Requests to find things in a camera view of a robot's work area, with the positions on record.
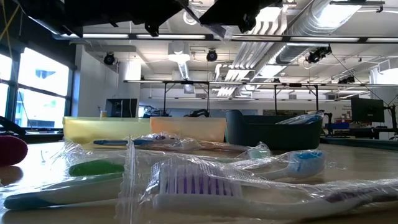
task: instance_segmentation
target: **ceiling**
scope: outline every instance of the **ceiling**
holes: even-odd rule
[[[201,0],[203,5],[200,9],[206,9],[213,4],[213,0]],[[287,11],[287,20],[291,21],[310,0],[295,0],[297,7]],[[385,0],[385,11],[397,11],[398,1]],[[374,8],[362,8],[363,10],[373,10],[374,12],[357,12],[335,30],[332,35],[346,36],[396,36],[398,34],[398,14],[395,13],[376,13]],[[198,24],[191,26],[183,20],[184,11],[179,12],[170,18],[160,27],[161,34],[208,34],[209,31]],[[134,25],[131,22],[122,22],[115,28],[110,24],[85,27],[85,33],[146,33],[143,25]],[[175,62],[168,59],[168,46],[170,41],[164,40],[92,40],[91,45],[133,45],[141,53],[143,61],[149,69],[143,71],[143,75],[171,74],[178,70]],[[191,60],[187,62],[190,70],[203,70],[214,72],[217,63],[206,61],[208,49],[216,49],[219,63],[233,61],[239,52],[241,43],[239,42],[189,42]],[[398,55],[398,45],[376,45],[376,44],[331,44],[333,54],[344,65],[340,64],[332,55],[327,56],[321,63],[311,65],[304,62],[305,57],[299,58],[293,66],[287,67],[281,76],[282,82],[328,82],[331,77],[338,75],[346,68],[354,68],[355,75],[366,82],[369,80],[369,68],[377,65],[387,56]],[[119,58],[122,62],[129,60],[128,54]]]

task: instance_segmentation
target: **security camera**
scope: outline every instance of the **security camera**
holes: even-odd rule
[[[210,49],[209,52],[207,53],[206,57],[208,62],[215,62],[217,61],[217,53],[215,49]]]
[[[114,57],[113,52],[106,53],[106,56],[104,58],[104,63],[105,65],[114,65],[116,63],[116,59]]]

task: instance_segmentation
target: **desk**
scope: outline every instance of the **desk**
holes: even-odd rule
[[[29,146],[28,156],[15,167],[0,168],[0,179],[4,184],[18,182],[28,184],[36,175],[45,175],[46,167],[41,163],[40,151],[59,150],[63,143],[33,144]],[[323,177],[314,177],[309,182],[319,183],[338,179],[385,179],[398,177],[398,153],[378,149],[366,149],[360,147],[345,147],[321,144],[320,149],[329,153],[329,158],[338,163],[339,168],[328,169]],[[264,224],[294,224],[294,223],[397,223],[397,203],[384,204],[378,212],[368,212],[374,208],[362,208],[359,214],[346,215],[333,218],[322,218],[309,222],[292,221],[253,221],[243,223]],[[48,208],[41,210],[6,212],[0,211],[0,223],[16,224],[53,224],[53,223],[95,223],[112,224],[118,223],[114,220],[114,202],[100,202],[87,205]]]

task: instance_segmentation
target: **plastic bin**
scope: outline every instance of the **plastic bin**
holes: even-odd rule
[[[142,136],[150,133],[147,118],[63,118],[64,136],[79,144],[95,139],[123,139],[130,135]]]
[[[152,133],[166,131],[183,138],[224,142],[226,120],[225,118],[151,117],[150,128]]]
[[[275,124],[291,116],[243,116],[226,112],[227,139],[231,144],[256,146],[260,141],[271,150],[305,150],[319,146],[322,121],[312,124]]]

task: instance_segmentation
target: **dark green plastic bin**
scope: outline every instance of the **dark green plastic bin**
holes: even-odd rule
[[[257,146],[271,150],[306,150],[319,146],[322,121],[312,124],[275,124],[291,116],[243,116],[238,110],[226,112],[227,140],[230,144]]]

